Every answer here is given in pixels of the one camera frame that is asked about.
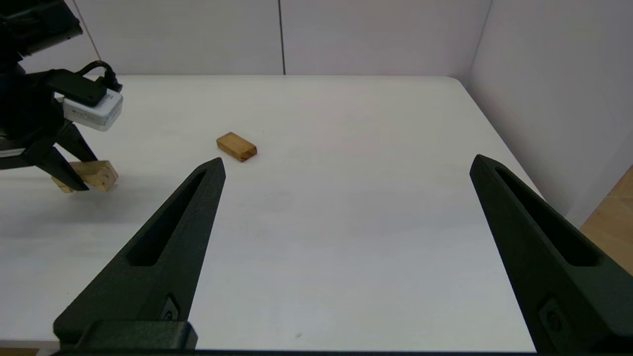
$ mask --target white wall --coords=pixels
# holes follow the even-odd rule
[[[491,0],[66,3],[86,33],[25,60],[27,71],[76,69],[100,56],[120,74],[282,74],[281,22],[288,74],[448,75],[465,83]]]
[[[579,226],[633,163],[633,1],[493,1],[468,87]]]
[[[490,0],[281,0],[288,74],[465,82]]]
[[[76,0],[120,74],[282,74],[277,0]]]

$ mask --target small wooden block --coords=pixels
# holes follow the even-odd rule
[[[239,137],[233,132],[216,140],[218,147],[233,156],[236,160],[244,162],[254,155],[257,155],[257,147],[247,140]]]
[[[110,164],[110,161],[92,161],[92,162],[69,162],[75,172],[81,177],[86,184],[94,186],[100,191],[109,191],[118,179],[116,170]],[[73,190],[59,179],[51,177],[55,184],[64,193],[72,193]]]

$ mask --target table surface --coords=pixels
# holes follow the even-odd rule
[[[120,174],[114,190],[0,172],[0,345],[54,346],[55,317],[220,156],[198,348],[534,351],[468,171],[482,153],[533,185],[457,80],[120,80],[114,126],[79,126]],[[220,151],[229,131],[258,154]]]

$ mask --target wall seam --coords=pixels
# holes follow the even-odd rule
[[[84,21],[84,17],[81,15],[81,11],[79,10],[79,6],[77,6],[77,1],[73,0],[73,4],[75,5],[75,10],[77,10],[77,14],[79,15],[79,19],[84,24],[85,33],[88,35],[90,39],[90,43],[92,44],[92,48],[94,48],[94,52],[97,54],[97,58],[101,61],[101,55],[99,54],[99,50],[97,46],[95,46],[94,41],[92,40],[92,35],[90,35],[90,30],[88,29],[88,24]]]
[[[464,88],[468,89],[470,85],[470,77],[473,73],[473,66],[475,65],[475,59],[477,58],[477,53],[479,52],[479,46],[481,45],[481,39],[484,38],[484,31],[486,30],[486,25],[488,24],[488,16],[490,16],[490,10],[492,9],[492,3],[494,0],[490,0],[490,4],[488,5],[488,11],[486,12],[486,18],[484,19],[484,24],[481,26],[481,33],[479,34],[479,40],[477,41],[477,47],[475,47],[475,52],[473,54],[473,60],[470,62],[470,68],[468,69],[468,77],[466,77],[466,83]]]
[[[279,37],[281,38],[281,64],[285,75],[284,25],[281,20],[281,0],[277,0],[277,9],[279,11]]]

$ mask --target light wooden block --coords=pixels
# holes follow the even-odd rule
[[[100,191],[109,191],[118,179],[116,170],[110,161],[69,162],[84,183],[94,186]],[[72,193],[73,189],[59,179],[51,177],[64,193]]]
[[[216,140],[218,147],[233,156],[236,160],[244,162],[254,155],[257,155],[257,147],[247,140],[239,137],[233,132],[218,138]]]

